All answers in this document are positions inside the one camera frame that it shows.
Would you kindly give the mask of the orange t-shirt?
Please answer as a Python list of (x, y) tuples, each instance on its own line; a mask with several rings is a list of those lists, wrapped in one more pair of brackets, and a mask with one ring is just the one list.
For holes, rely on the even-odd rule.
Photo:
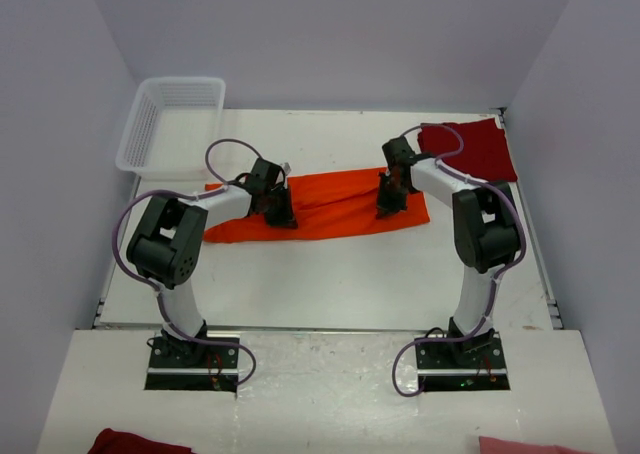
[(376, 200), (382, 167), (291, 177), (298, 227), (276, 228), (262, 216), (232, 220), (209, 228), (207, 243), (317, 241), (365, 236), (425, 225), (430, 215), (422, 194), (411, 194), (407, 209), (387, 218), (377, 216)]

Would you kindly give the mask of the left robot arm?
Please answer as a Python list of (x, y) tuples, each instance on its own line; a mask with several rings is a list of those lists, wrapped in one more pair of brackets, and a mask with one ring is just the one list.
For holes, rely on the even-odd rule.
[(183, 365), (195, 367), (208, 353), (207, 347), (238, 349), (240, 345), (207, 338), (191, 277), (198, 265), (204, 234), (225, 223), (259, 215), (274, 228), (295, 229), (290, 168), (263, 158), (252, 169), (216, 190), (181, 194), (150, 191), (135, 199), (148, 201), (126, 247), (122, 267), (134, 280), (151, 287), (158, 305), (165, 338), (175, 340), (172, 354)]

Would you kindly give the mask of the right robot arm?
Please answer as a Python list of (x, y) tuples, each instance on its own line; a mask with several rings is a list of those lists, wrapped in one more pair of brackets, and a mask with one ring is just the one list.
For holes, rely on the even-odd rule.
[(488, 182), (418, 154), (403, 136), (382, 146), (386, 171), (379, 175), (377, 216), (408, 209), (408, 198), (427, 193), (450, 207), (455, 251), (464, 265), (458, 306), (432, 352), (444, 351), (456, 366), (477, 360), (494, 336), (493, 310), (505, 271), (522, 257), (526, 242), (506, 182)]

